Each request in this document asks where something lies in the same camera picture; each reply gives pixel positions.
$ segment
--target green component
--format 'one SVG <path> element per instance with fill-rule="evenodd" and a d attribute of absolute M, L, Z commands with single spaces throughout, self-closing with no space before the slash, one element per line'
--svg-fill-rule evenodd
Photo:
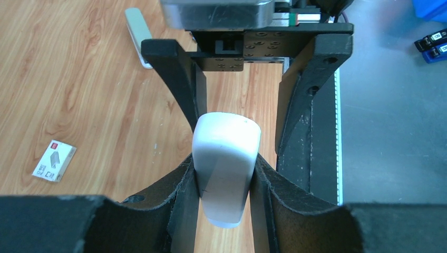
<path fill-rule="evenodd" d="M 289 26 L 296 25 L 296 13 L 290 13 L 289 15 Z"/>

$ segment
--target white object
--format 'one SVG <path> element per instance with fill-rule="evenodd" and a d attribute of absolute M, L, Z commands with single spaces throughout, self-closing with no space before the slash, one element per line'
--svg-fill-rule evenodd
<path fill-rule="evenodd" d="M 137 50 L 138 58 L 140 58 L 141 65 L 145 69 L 151 69 L 149 64 L 143 56 L 141 56 L 141 42 L 152 38 L 148 25 L 144 20 L 143 14 L 138 8 L 128 8 L 124 11 L 127 21 L 127 28 L 129 29 L 130 36 L 132 37 L 133 44 Z"/>
<path fill-rule="evenodd" d="M 59 182 L 76 148 L 60 141 L 52 140 L 36 168 L 33 176 L 52 182 Z"/>
<path fill-rule="evenodd" d="M 222 228 L 240 224 L 259 151 L 261 128 L 244 116 L 202 115 L 192 138 L 192 158 L 209 222 Z"/>

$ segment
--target white ruled edge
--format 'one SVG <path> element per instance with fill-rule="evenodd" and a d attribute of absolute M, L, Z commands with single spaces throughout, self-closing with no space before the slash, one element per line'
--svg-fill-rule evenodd
<path fill-rule="evenodd" d="M 343 156 L 342 156 L 342 114 L 340 99 L 340 69 L 334 72 L 335 78 L 335 131 L 337 149 L 337 204 L 343 205 Z"/>

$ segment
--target wooden floor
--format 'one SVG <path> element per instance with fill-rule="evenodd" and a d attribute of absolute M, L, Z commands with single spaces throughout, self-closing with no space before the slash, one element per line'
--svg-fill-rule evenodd
<path fill-rule="evenodd" d="M 192 133 L 154 70 L 141 66 L 124 10 L 141 9 L 155 38 L 157 0 L 2 0 L 0 3 L 0 194 L 104 194 L 122 201 L 191 152 Z M 262 129 L 260 153 L 275 164 L 279 64 L 206 73 L 208 111 L 242 114 Z M 62 181 L 31 176 L 52 139 L 77 147 Z M 253 252 L 249 206 L 238 228 L 212 226 L 200 208 L 196 252 Z"/>

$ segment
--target blue object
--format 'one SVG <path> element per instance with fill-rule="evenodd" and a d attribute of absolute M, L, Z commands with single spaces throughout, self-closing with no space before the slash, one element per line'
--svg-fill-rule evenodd
<path fill-rule="evenodd" d="M 434 63 L 447 60 L 447 43 L 435 46 L 434 48 L 422 52 L 422 57 L 427 63 Z"/>
<path fill-rule="evenodd" d="M 427 21 L 447 22 L 447 0 L 413 0 L 416 16 Z"/>

